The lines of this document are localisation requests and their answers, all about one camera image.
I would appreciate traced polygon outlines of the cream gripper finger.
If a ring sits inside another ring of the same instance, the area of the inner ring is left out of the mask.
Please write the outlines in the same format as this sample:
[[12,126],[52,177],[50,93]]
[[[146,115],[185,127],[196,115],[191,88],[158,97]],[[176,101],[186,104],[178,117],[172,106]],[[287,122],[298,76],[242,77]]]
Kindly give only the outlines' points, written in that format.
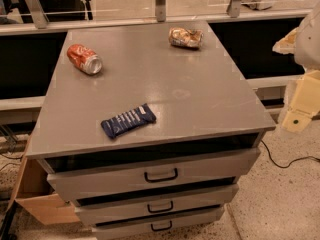
[[282,127],[289,132],[302,132],[319,112],[320,71],[308,71],[296,81]]

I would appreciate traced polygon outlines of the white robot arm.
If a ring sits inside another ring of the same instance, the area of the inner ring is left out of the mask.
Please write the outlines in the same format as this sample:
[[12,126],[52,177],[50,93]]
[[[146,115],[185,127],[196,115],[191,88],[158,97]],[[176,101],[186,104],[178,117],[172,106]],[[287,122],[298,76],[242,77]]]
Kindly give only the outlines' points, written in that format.
[[272,50],[293,54],[294,61],[305,69],[296,81],[282,127],[289,132],[301,132],[320,112],[320,3],[291,30],[276,42]]

